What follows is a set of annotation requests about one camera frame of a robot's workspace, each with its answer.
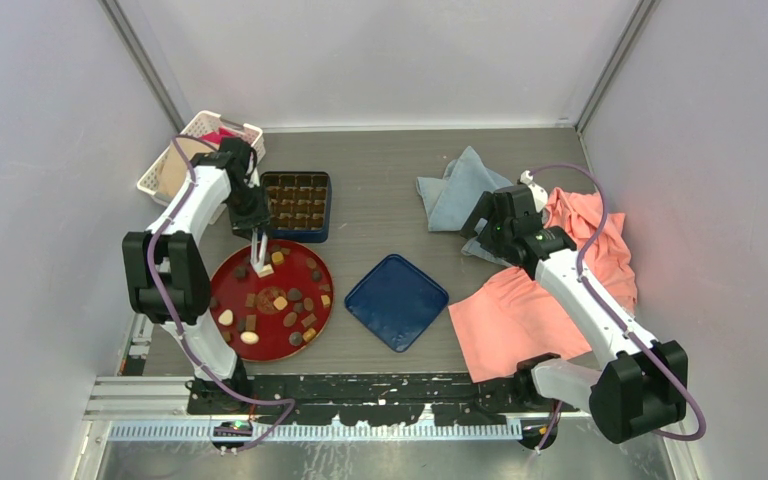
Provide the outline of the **metal tongs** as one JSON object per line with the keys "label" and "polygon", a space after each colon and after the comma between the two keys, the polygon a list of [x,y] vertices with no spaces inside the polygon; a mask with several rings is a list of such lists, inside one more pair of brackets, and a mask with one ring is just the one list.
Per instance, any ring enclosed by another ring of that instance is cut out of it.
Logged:
{"label": "metal tongs", "polygon": [[266,266],[268,236],[265,231],[253,229],[250,242],[250,265],[255,273],[260,273]]}

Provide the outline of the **white square chocolate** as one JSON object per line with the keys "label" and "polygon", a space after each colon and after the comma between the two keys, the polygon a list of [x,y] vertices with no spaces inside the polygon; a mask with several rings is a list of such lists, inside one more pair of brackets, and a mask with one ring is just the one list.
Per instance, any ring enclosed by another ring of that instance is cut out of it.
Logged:
{"label": "white square chocolate", "polygon": [[271,264],[265,264],[262,268],[260,268],[257,271],[257,276],[259,278],[265,278],[273,274],[274,274],[274,269]]}

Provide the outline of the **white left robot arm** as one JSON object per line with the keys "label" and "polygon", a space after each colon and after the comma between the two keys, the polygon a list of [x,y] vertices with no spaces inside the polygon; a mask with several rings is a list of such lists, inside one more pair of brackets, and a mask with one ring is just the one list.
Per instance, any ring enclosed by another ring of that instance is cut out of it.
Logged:
{"label": "white left robot arm", "polygon": [[212,290],[199,242],[225,206],[233,234],[250,242],[250,266],[264,267],[271,213],[258,163],[254,147],[240,137],[185,159],[184,183],[164,212],[122,241],[132,309],[173,336],[193,367],[194,386],[213,390],[215,403],[229,413],[252,402],[252,388],[209,313]]}

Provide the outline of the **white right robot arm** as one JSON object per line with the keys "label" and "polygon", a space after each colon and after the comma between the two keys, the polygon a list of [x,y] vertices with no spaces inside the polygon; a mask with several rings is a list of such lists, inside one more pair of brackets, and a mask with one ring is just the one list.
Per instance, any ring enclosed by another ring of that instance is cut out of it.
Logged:
{"label": "white right robot arm", "polygon": [[534,190],[523,184],[483,192],[460,234],[520,268],[564,309],[598,361],[586,368],[547,352],[521,361],[513,400],[527,410],[567,404],[589,414],[621,444],[697,410],[687,389],[688,356],[639,326],[598,281],[584,252],[559,226],[547,227]]}

